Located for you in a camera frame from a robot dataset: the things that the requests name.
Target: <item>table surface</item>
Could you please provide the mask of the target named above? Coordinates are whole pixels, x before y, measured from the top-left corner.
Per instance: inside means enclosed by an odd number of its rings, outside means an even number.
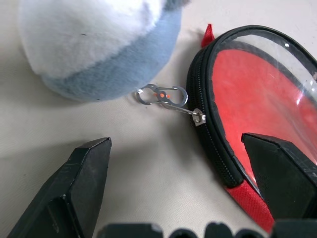
[[[0,237],[75,147],[101,137],[111,137],[113,146],[96,230],[151,222],[165,236],[186,227],[202,237],[206,224],[216,221],[235,232],[265,234],[207,166],[187,115],[146,107],[132,95],[79,104],[49,91],[24,57],[17,9],[18,0],[0,0]],[[316,0],[194,0],[183,12],[174,54],[153,83],[185,86],[208,23],[216,36],[243,25],[269,26],[317,57],[316,9]]]

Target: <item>red mesh fabric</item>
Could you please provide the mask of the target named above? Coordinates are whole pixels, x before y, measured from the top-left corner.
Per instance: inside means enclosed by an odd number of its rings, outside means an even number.
[[[267,232],[271,231],[274,219],[267,205],[246,181],[238,187],[227,188],[227,191],[260,227]]]
[[[210,44],[211,41],[214,40],[214,35],[212,32],[212,25],[208,24],[205,35],[202,40],[202,47],[205,47]]]

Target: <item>red fabric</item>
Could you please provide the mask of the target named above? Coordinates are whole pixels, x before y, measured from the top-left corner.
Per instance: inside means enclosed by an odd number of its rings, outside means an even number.
[[[244,132],[291,141],[317,164],[317,109],[276,67],[245,51],[223,50],[211,79],[225,138],[249,177],[255,181]]]
[[[212,32],[212,25],[208,24],[205,35],[202,40],[202,47],[209,45],[214,40],[214,35]]]
[[[260,227],[268,233],[271,231],[274,219],[267,205],[246,181],[238,187],[227,188],[227,191]]]

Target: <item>white fabric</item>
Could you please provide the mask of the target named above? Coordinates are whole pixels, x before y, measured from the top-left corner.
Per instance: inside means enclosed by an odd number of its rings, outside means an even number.
[[[18,0],[0,0],[0,237],[76,146],[104,136],[113,147],[96,230],[113,222],[155,222],[165,237],[187,227],[202,238],[206,224],[216,221],[235,232],[261,231],[207,166],[186,114],[146,107],[132,95],[78,104],[49,91],[23,56],[17,8]],[[210,22],[216,36],[247,24],[267,25],[317,57],[315,9],[316,0],[193,1],[184,10],[174,55],[153,83],[185,86]]]
[[[166,0],[21,0],[20,35],[33,70],[65,78],[150,31]]]

